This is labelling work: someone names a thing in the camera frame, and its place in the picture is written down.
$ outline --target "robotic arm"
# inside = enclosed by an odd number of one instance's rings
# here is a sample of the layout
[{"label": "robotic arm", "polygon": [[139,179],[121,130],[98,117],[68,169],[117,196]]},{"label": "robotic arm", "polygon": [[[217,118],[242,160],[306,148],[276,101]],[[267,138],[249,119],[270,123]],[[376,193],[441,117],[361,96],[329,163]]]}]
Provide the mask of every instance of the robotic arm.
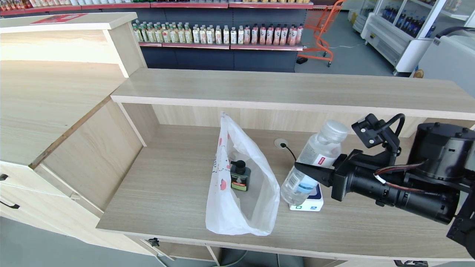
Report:
[{"label": "robotic arm", "polygon": [[[295,167],[333,187],[332,198],[338,201],[355,192],[374,199],[376,205],[396,207],[446,225],[455,217],[447,237],[475,258],[475,172],[466,169],[475,148],[475,132],[451,124],[420,124],[407,164],[395,165],[401,153],[398,135],[404,118],[398,114],[385,122],[369,114],[352,125],[367,148],[382,144],[385,151],[377,155],[355,149],[342,154],[334,169],[298,162]],[[397,120],[394,133],[389,126]],[[455,215],[461,191],[468,197]]]}]

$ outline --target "counter top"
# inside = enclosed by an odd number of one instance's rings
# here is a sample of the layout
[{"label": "counter top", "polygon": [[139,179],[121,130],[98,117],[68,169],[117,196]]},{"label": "counter top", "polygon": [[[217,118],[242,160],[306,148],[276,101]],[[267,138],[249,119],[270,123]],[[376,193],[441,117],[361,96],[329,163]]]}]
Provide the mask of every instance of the counter top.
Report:
[{"label": "counter top", "polygon": [[[293,164],[287,150],[274,146],[285,138],[298,154],[311,133],[245,130],[266,156],[279,184]],[[275,228],[269,236],[218,235],[206,229],[206,202],[219,128],[160,125],[142,149],[109,203],[97,228],[157,237],[173,242],[202,242],[210,246],[349,259],[471,260],[465,248],[446,238],[447,225],[409,212],[375,205],[374,200],[349,193],[343,202],[331,199],[322,187],[320,212],[290,211],[280,201]],[[401,139],[406,162],[411,141]],[[355,135],[342,143],[343,152],[368,150]]]},{"label": "counter top", "polygon": [[117,64],[0,61],[0,69],[0,160],[23,165],[125,80]]},{"label": "counter top", "polygon": [[454,82],[401,77],[139,69],[111,97],[123,103],[475,120],[475,98]]},{"label": "counter top", "polygon": [[87,13],[84,16],[62,23],[31,24],[51,16],[53,15],[0,19],[0,33],[114,29],[137,18],[135,12],[100,12]]}]

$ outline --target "white box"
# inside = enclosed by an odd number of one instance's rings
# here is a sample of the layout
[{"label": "white box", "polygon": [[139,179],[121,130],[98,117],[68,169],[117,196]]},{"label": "white box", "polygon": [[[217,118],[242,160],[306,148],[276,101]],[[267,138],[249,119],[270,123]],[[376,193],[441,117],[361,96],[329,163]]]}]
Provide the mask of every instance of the white box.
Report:
[{"label": "white box", "polygon": [[323,206],[323,196],[320,191],[320,184],[310,192],[310,196],[300,206],[289,205],[290,210],[320,211]]}]

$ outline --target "drawer handle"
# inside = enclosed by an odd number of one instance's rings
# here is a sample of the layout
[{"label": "drawer handle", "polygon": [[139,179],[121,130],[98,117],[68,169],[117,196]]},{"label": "drawer handle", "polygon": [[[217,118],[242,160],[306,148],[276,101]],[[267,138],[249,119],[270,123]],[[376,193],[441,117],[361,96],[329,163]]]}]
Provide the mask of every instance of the drawer handle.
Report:
[{"label": "drawer handle", "polygon": [[424,260],[408,260],[404,263],[400,260],[394,260],[394,264],[398,267],[429,267],[429,264]]},{"label": "drawer handle", "polygon": [[149,243],[152,247],[159,247],[160,246],[160,244],[158,243],[159,241],[158,241],[157,238],[151,238],[148,241],[149,241]]},{"label": "drawer handle", "polygon": [[18,204],[15,204],[15,205],[11,205],[11,206],[10,206],[10,205],[8,205],[8,204],[5,204],[3,201],[0,201],[0,203],[2,203],[3,205],[5,205],[5,206],[7,206],[7,207],[9,207],[9,208],[16,209],[16,210],[20,208],[20,205],[18,205]]}]

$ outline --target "checkout counter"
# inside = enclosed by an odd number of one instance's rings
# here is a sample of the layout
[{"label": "checkout counter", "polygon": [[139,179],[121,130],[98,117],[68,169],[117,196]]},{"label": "checkout counter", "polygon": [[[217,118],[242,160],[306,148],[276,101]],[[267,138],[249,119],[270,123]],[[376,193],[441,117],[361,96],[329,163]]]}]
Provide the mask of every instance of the checkout counter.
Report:
[{"label": "checkout counter", "polygon": [[[269,236],[205,227],[221,111],[256,142],[281,184],[294,161],[274,139],[299,153],[328,119],[350,126],[368,113],[404,113],[398,163],[419,123],[472,128],[475,99],[454,82],[148,69],[130,25],[135,13],[32,24],[46,17],[0,20],[0,172],[8,175],[0,196],[19,205],[2,216],[90,244],[216,264],[221,248],[304,256],[313,267],[473,260],[445,237],[449,226],[357,194],[338,202],[325,187],[320,212],[281,201]],[[368,151],[354,133],[342,149]]]}]

